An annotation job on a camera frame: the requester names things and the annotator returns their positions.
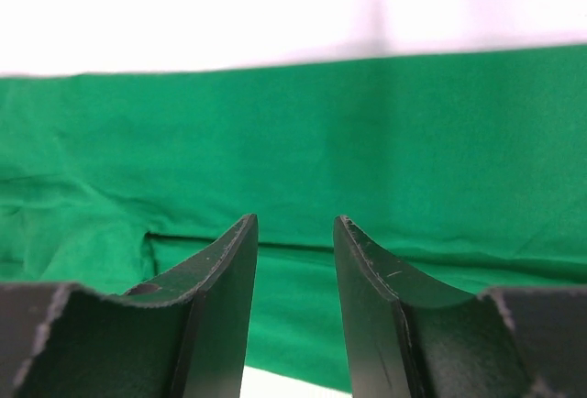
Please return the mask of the green t-shirt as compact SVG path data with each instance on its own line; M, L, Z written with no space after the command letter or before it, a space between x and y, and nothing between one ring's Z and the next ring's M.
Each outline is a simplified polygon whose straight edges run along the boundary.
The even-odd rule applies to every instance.
M469 292L583 283L586 49L2 80L3 280L121 293L247 213L247 363L341 391L336 216Z

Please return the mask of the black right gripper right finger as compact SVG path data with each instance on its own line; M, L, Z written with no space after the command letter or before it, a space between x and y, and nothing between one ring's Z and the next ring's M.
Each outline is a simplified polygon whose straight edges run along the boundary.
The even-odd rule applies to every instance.
M583 397L586 289L441 282L346 216L334 255L356 397Z

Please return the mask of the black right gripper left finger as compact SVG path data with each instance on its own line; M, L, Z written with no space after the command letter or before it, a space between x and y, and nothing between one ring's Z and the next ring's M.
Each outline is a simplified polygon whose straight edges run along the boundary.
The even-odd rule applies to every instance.
M1 286L4 397L237 397L258 255L246 215L126 293Z

